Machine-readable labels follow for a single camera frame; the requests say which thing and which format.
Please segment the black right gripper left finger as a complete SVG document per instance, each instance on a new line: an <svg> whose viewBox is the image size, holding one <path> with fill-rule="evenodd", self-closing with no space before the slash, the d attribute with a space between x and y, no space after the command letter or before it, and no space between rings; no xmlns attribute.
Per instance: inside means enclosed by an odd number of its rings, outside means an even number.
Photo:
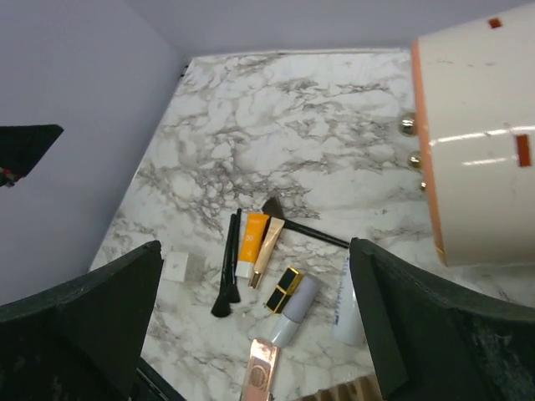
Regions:
<svg viewBox="0 0 535 401"><path fill-rule="evenodd" d="M161 279L149 241L1 307L3 400L126 400Z"/></svg>

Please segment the cream round drawer organizer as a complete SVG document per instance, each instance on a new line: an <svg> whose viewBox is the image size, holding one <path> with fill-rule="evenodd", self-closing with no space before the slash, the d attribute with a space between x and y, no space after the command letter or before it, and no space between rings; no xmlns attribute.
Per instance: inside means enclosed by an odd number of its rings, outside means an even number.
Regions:
<svg viewBox="0 0 535 401"><path fill-rule="evenodd" d="M447 266L534 262L534 6L417 38L420 165Z"/></svg>

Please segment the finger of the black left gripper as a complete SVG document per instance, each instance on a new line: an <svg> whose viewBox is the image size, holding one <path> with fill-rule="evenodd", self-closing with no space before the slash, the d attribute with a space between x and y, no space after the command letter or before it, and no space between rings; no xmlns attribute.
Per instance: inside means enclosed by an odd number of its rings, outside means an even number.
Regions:
<svg viewBox="0 0 535 401"><path fill-rule="evenodd" d="M2 126L1 186L13 187L44 157L64 129L57 124Z"/></svg>

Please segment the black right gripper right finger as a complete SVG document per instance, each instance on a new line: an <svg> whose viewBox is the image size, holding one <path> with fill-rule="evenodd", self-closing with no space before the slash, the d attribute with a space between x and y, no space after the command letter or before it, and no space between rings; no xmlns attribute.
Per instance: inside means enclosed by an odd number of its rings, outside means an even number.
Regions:
<svg viewBox="0 0 535 401"><path fill-rule="evenodd" d="M350 271L385 400L532 400L534 310L472 291L373 242Z"/></svg>

